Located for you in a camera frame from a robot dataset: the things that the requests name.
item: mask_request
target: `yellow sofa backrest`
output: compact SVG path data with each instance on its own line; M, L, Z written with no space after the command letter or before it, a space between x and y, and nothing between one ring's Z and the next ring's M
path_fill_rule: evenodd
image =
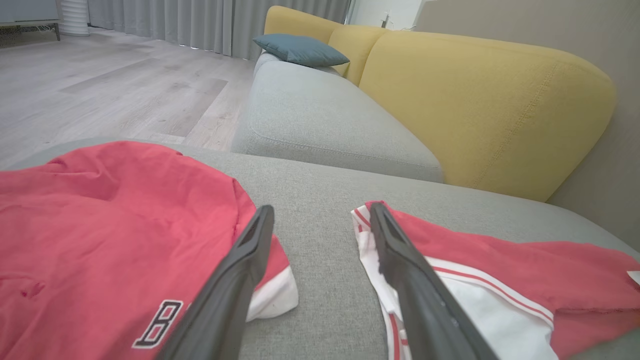
M433 152L447 184L546 201L615 107L606 74L545 47L341 25L280 6L269 10L267 31L313 36L344 53L351 63L340 73Z

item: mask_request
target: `throw pillow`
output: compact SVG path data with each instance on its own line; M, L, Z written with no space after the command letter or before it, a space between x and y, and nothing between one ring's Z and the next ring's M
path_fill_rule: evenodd
M311 37L268 34L253 41L284 61L308 67L327 67L349 62L340 51Z

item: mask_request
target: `wall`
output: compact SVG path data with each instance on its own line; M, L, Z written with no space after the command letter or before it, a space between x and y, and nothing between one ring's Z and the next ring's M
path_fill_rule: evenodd
M606 72L616 112L548 202L640 250L640 1L442 0L424 4L416 30L552 47Z
M382 26L385 12L389 13L387 29L400 30L415 24L422 0L352 0L353 14L350 24Z

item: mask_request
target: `laminate floor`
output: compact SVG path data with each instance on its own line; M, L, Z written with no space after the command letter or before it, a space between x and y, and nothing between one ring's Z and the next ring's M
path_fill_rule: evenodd
M91 32L0 49L0 168L94 136L228 150L254 61Z

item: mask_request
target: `gray curtain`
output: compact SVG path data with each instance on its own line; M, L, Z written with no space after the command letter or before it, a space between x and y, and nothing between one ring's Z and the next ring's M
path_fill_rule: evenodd
M88 0L92 26L255 60L252 39L282 5L344 22L349 0Z

